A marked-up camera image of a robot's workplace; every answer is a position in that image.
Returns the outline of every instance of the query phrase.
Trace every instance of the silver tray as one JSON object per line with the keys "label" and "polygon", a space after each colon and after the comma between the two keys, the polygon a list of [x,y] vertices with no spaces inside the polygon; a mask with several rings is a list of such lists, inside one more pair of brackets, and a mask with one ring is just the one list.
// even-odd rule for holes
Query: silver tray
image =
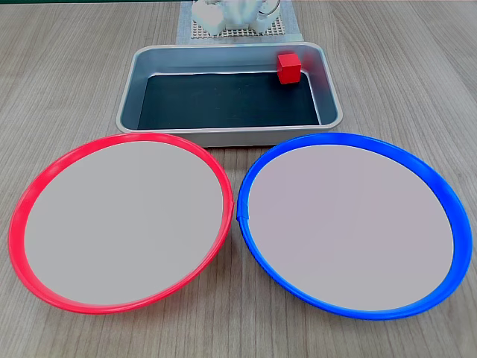
{"label": "silver tray", "polygon": [[134,54],[119,112],[122,132],[139,131],[139,119],[148,79],[156,75],[197,75],[275,72],[278,54],[294,52],[309,80],[317,125],[261,126],[241,128],[153,129],[189,139],[203,147],[275,145],[305,134],[326,131],[342,119],[341,107],[329,75],[323,50],[312,43],[233,45],[158,45]]}

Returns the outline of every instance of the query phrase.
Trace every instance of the red cube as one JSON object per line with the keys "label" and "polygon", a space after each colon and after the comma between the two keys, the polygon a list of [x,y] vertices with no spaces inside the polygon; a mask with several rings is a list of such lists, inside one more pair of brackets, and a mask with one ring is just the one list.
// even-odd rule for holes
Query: red cube
{"label": "red cube", "polygon": [[297,84],[301,77],[301,62],[297,54],[278,55],[278,79],[281,84]]}

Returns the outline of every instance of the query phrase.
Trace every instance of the table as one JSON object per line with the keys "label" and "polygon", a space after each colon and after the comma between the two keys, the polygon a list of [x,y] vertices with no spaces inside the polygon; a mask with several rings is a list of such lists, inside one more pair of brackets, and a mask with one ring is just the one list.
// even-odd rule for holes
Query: table
{"label": "table", "polygon": [[[477,223],[477,3],[297,1],[326,52],[344,112],[337,131],[398,145],[438,170]],[[288,294],[239,226],[213,264],[170,298],[125,314],[63,312],[10,264],[10,215],[67,151],[117,133],[133,53],[171,44],[178,3],[0,5],[1,357],[463,357],[477,350],[477,265],[433,310],[401,321],[341,318]],[[212,149],[234,196],[266,148]]]}

